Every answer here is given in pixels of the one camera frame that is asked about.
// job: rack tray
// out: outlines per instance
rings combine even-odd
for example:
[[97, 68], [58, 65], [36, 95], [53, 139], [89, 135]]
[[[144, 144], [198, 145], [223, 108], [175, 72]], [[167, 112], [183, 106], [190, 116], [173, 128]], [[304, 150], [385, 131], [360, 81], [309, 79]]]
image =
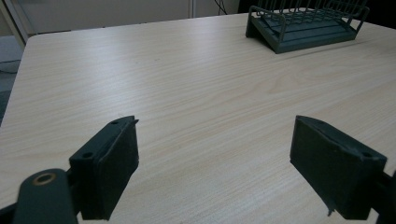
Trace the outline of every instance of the rack tray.
[[[261, 0], [250, 7], [247, 37], [262, 36], [275, 53], [356, 38], [369, 8], [367, 0]], [[351, 26], [359, 18], [359, 25]]]

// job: table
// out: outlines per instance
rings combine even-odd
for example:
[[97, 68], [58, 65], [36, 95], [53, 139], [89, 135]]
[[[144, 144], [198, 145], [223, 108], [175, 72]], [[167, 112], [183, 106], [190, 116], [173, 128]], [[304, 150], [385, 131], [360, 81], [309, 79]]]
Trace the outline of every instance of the table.
[[0, 129], [0, 206], [24, 178], [68, 169], [108, 122], [135, 115], [140, 164], [110, 223], [358, 223], [327, 217], [290, 164], [293, 124], [329, 122], [386, 155], [392, 175], [396, 31], [365, 23], [354, 41], [276, 55], [245, 38], [247, 20], [30, 38]]

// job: wooden table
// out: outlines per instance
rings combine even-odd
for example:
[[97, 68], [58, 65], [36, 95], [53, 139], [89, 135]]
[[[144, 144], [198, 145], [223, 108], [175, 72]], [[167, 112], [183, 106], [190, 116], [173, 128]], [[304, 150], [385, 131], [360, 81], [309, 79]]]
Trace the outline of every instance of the wooden table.
[[245, 38], [247, 19], [32, 37], [0, 129], [0, 206], [135, 115], [140, 164], [110, 223], [361, 223], [327, 217], [290, 164], [294, 119], [329, 122], [393, 174], [396, 31], [365, 23], [354, 41], [276, 55]]

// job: wire rack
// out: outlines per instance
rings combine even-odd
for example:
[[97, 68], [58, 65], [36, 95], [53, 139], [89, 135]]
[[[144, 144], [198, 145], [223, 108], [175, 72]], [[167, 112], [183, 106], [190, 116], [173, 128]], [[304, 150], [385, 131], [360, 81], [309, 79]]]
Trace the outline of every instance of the wire rack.
[[[261, 0], [250, 7], [247, 37], [262, 36], [275, 53], [356, 38], [369, 8], [367, 0]], [[352, 27], [354, 19], [361, 20]]]

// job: drying rack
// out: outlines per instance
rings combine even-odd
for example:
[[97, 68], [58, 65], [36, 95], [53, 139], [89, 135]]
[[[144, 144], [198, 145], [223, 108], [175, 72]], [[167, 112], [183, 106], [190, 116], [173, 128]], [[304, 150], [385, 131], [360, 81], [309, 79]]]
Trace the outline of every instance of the drying rack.
[[[250, 7], [247, 37], [262, 36], [275, 53], [356, 38], [369, 8], [367, 0], [261, 0]], [[354, 19], [361, 20], [352, 27]]]

